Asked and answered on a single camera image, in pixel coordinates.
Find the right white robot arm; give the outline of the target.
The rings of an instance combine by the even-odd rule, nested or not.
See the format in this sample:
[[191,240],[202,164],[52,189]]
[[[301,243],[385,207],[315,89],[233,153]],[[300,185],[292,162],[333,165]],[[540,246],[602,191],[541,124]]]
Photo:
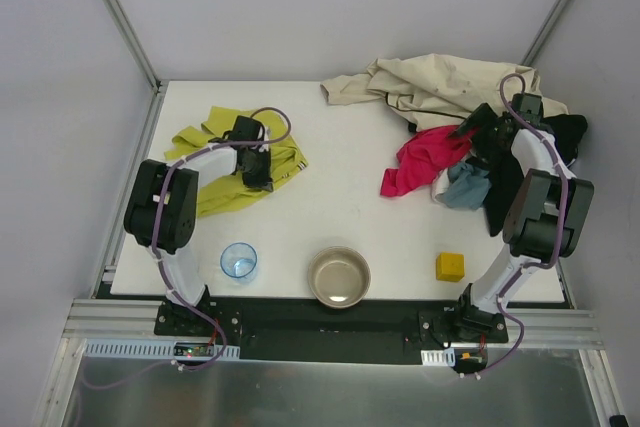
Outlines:
[[503,223],[501,251],[447,316],[455,341],[507,341],[508,302],[535,273],[574,252],[594,195],[593,184],[577,178],[558,152],[540,97],[518,94],[513,105],[513,112],[497,115],[483,103],[452,134],[469,136],[483,160],[510,153],[523,175]]

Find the beige cloth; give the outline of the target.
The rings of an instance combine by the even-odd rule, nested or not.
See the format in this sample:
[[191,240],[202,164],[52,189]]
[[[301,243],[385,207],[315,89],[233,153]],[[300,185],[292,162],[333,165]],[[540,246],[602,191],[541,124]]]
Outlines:
[[525,79],[526,92],[542,94],[539,73],[532,67],[441,54],[378,58],[362,73],[323,81],[321,89],[330,105],[381,100],[423,131],[458,125],[483,103],[502,114],[499,86],[509,74]]

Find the black cloth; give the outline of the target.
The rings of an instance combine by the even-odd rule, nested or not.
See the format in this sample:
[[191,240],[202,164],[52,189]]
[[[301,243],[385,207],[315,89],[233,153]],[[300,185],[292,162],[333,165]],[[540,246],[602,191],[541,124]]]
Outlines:
[[[410,128],[410,132],[413,136],[418,133],[415,126]],[[523,182],[522,169],[511,153],[507,153],[494,167],[472,156],[471,151],[459,162],[468,162],[489,172],[491,187],[480,208],[484,209],[489,235],[495,237],[501,233],[506,215]]]

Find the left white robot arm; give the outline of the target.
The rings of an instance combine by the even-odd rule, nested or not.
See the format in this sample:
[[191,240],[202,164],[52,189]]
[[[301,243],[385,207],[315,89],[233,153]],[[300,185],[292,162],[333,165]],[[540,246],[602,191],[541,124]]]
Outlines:
[[169,165],[145,160],[124,214],[124,230],[158,266],[166,298],[195,311],[208,295],[190,247],[197,196],[204,186],[230,175],[251,191],[273,190],[269,129],[254,114],[239,116],[222,137]]

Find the yellow-green cloth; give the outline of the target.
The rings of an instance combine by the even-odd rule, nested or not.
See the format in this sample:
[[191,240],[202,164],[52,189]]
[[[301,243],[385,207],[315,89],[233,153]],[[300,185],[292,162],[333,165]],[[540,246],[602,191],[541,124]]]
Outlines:
[[[253,110],[237,110],[212,106],[208,119],[199,128],[188,126],[180,130],[173,138],[173,147],[164,153],[167,161],[200,150],[216,137],[222,137],[234,126],[238,116],[250,117]],[[269,136],[280,137],[286,131],[283,118],[274,111],[257,115],[257,120],[269,130]],[[308,166],[308,161],[291,135],[270,147],[270,175],[275,189],[283,187]],[[207,217],[242,210],[268,195],[264,190],[252,190],[246,187],[239,174],[227,175],[206,182],[198,191],[197,217]]]

